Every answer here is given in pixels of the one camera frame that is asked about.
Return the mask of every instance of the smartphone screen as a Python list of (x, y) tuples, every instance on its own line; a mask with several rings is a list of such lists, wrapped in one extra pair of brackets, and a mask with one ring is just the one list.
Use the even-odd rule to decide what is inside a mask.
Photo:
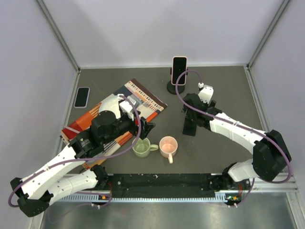
[[(186, 70), (186, 60), (185, 56), (177, 56), (173, 58), (173, 69), (172, 69), (172, 84), (176, 84), (177, 79), (181, 73)], [(185, 85), (186, 76), (185, 74), (180, 78), (178, 85)]]
[(75, 108), (87, 107), (89, 91), (90, 91), (89, 87), (80, 87), (77, 89), (76, 99), (74, 103)]

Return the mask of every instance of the white wall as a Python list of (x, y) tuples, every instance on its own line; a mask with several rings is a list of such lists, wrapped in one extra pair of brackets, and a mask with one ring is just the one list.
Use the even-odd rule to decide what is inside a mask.
[(80, 67), (248, 63), (283, 0), (44, 0)]
[(76, 74), (35, 1), (1, 0), (0, 21), (0, 228), (24, 229), (10, 181), (50, 160)]
[(305, 201), (305, 1), (293, 0), (253, 67), (270, 126), (292, 155)]

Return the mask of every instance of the gray floor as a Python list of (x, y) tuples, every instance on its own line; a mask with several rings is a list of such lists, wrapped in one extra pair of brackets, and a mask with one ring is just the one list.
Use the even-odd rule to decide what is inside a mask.
[[(249, 84), (241, 67), (198, 67), (203, 82), (214, 87), (213, 99), (216, 107), (231, 118), (246, 125), (261, 129), (257, 110)], [(108, 159), (103, 165), (108, 173), (220, 173), (233, 162), (245, 161), (251, 154), (229, 139), (197, 128), (195, 137), (182, 134), (185, 114), (182, 103), (176, 95), (169, 94), (166, 84), (170, 80), (169, 68), (137, 69), (94, 69), (82, 70), (79, 87), (90, 87), (88, 106), (85, 109), (72, 108), (69, 123), (89, 111), (98, 102), (136, 78), (148, 90), (159, 97), (168, 107), (153, 122), (156, 127), (148, 138), (158, 144), (164, 136), (170, 135), (178, 141), (174, 163), (162, 157), (159, 151), (151, 152), (147, 158), (138, 158), (132, 151), (117, 158)], [(187, 77), (186, 93), (198, 93), (198, 77), (191, 73)], [(120, 150), (131, 144), (131, 140)]]
[[(57, 221), (77, 203), (55, 203), (49, 213)], [(239, 208), (200, 203), (112, 203), (97, 210), (82, 206), (41, 229), (295, 229), (285, 194), (252, 194)]]

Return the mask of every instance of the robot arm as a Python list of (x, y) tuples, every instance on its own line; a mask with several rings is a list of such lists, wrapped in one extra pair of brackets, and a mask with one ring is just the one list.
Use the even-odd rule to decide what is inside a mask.
[[(221, 134), (246, 148), (253, 155), (253, 159), (234, 163), (224, 170), (234, 182), (256, 177), (261, 177), (266, 181), (272, 181), (286, 167), (285, 159), (272, 144), (262, 136), (255, 134), (254, 131), (274, 140), (284, 151), (288, 160), (291, 161), (290, 154), (281, 134), (275, 130), (268, 133), (255, 130), (235, 121), (221, 110), (215, 108), (216, 102), (212, 100), (212, 87), (204, 85), (203, 83), (199, 83), (198, 86), (200, 90), (198, 94), (187, 94), (183, 100), (196, 109), (229, 120), (233, 124), (208, 117), (183, 106), (183, 111), (186, 113), (183, 133), (194, 136), (198, 125), (212, 132)], [(237, 125), (248, 127), (253, 132), (244, 130)]]
[[(136, 136), (138, 125), (133, 116), (132, 106), (127, 101), (121, 100), (120, 94), (109, 96), (101, 105), (98, 116), (92, 120), (90, 128), (77, 134), (55, 158), (35, 172), (44, 170), (42, 174), (32, 178), (18, 189), (16, 192), (19, 197), (18, 205), (28, 217), (40, 214), (55, 201), (67, 195), (93, 187), (103, 188), (106, 185), (107, 173), (101, 166), (94, 166), (70, 178), (62, 177), (73, 168), (82, 165), (84, 161), (67, 162), (52, 169), (49, 168), (66, 160), (94, 157), (104, 150), (105, 144), (128, 131)], [(143, 117), (140, 121), (140, 138), (144, 139), (155, 124), (146, 122)], [(34, 174), (22, 179), (13, 179), (12, 189)]]

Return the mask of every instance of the mug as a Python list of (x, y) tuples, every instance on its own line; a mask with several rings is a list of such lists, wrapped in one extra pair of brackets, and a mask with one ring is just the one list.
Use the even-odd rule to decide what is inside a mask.
[(178, 142), (176, 139), (170, 136), (166, 136), (161, 139), (159, 143), (160, 153), (163, 157), (167, 157), (170, 164), (173, 163), (173, 156), (177, 152)]
[(151, 145), (148, 138), (142, 140), (138, 139), (137, 143), (132, 147), (134, 153), (141, 158), (147, 157), (151, 151), (159, 149), (157, 145)]

